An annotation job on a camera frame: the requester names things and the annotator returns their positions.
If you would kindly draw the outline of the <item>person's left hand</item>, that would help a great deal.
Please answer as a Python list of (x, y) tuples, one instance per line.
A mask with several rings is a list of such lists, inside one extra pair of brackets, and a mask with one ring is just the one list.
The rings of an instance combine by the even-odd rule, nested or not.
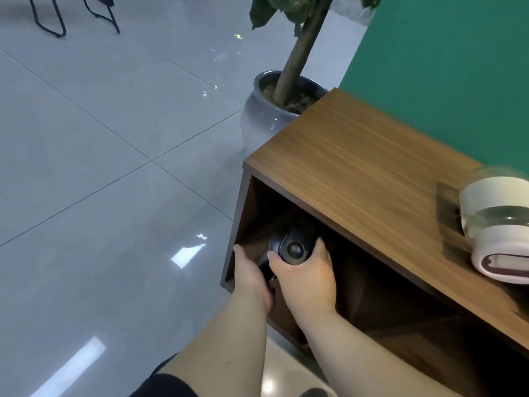
[(235, 264), (235, 294), (258, 301), (268, 316), (274, 307), (274, 297), (260, 268), (250, 260), (248, 264)]

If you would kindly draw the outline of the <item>person's right hand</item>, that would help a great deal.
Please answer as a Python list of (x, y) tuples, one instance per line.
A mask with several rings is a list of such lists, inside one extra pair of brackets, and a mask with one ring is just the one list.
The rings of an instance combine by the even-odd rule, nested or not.
[(336, 313), (336, 282), (332, 260), (319, 237), (311, 256), (298, 266), (288, 264), (283, 278), (278, 278), (286, 304), (302, 329), (321, 318)]

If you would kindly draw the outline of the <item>black round appliance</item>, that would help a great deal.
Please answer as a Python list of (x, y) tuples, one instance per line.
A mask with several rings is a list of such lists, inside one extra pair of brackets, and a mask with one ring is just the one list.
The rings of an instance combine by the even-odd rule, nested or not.
[(270, 268), (268, 252), (273, 251), (287, 264), (298, 266), (311, 256), (318, 239), (319, 227), (317, 221), (300, 218), (274, 230), (257, 263), (267, 284), (276, 279)]

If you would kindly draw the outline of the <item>person's right forearm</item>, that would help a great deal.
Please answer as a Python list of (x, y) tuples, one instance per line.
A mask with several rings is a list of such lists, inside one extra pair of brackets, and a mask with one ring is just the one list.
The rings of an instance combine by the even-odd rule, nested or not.
[(460, 397), (382, 347), (334, 309), (291, 311), (337, 397)]

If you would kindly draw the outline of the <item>person's left forearm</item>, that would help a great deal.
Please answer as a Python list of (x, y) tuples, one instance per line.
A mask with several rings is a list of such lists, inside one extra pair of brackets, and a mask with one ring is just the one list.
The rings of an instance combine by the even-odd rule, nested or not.
[(158, 375), (183, 381), (198, 397), (260, 397), (271, 307), (266, 286), (236, 289)]

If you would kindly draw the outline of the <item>brown wooden cabinet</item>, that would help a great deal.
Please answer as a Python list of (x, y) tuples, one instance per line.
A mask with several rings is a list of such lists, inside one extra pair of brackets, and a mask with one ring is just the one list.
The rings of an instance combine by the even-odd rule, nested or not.
[(258, 262), (308, 225), (332, 257), (337, 310), (466, 397), (529, 397), (529, 286), (471, 263), (459, 191), (480, 163), (334, 89), (243, 162), (233, 244)]

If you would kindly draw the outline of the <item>grey ceramic plant pot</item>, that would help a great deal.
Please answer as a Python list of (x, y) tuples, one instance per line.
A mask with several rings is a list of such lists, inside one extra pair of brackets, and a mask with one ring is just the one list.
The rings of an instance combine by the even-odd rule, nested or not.
[(265, 71), (253, 81), (253, 90), (241, 114), (240, 127), (246, 155), (255, 152), (328, 93), (317, 82), (299, 76), (286, 106), (277, 105), (272, 96), (281, 73), (280, 70)]

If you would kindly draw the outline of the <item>person's black clothing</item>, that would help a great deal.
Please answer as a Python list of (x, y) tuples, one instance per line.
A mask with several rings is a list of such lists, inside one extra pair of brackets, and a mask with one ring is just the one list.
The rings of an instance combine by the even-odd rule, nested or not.
[(175, 355), (160, 363), (129, 397), (199, 397), (183, 380), (170, 374), (158, 374)]

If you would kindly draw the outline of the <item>green potted tree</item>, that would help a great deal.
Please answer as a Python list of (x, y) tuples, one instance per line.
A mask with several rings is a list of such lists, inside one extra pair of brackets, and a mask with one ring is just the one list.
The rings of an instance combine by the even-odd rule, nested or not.
[(273, 90), (265, 96), (276, 106), (287, 110), (308, 98), (296, 81), (307, 63), (334, 0), (252, 0), (249, 12), (252, 29), (264, 27), (276, 12), (294, 24), (296, 42)]

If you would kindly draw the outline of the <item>white appliance with glass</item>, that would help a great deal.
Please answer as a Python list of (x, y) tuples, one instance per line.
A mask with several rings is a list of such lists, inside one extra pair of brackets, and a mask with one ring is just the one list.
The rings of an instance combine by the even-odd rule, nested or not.
[(459, 192), (459, 206), (475, 269), (496, 281), (529, 285), (529, 177), (481, 166)]

